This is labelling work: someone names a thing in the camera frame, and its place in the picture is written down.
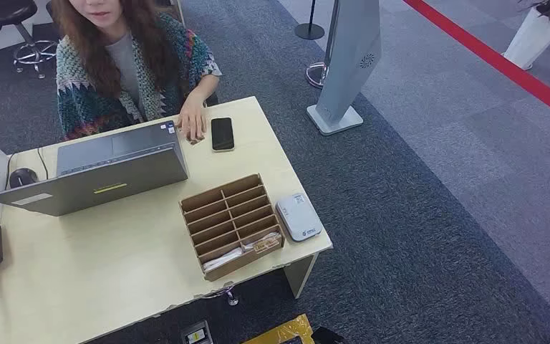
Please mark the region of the person's left hand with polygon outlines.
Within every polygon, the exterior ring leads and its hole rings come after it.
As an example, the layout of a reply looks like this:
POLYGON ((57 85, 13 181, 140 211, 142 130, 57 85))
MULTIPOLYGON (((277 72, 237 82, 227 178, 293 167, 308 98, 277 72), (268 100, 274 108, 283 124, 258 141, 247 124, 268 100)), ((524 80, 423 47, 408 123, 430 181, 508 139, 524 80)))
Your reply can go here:
POLYGON ((189 95, 180 109, 177 126, 184 138, 192 145, 205 137, 206 119, 203 116, 201 97, 189 95))

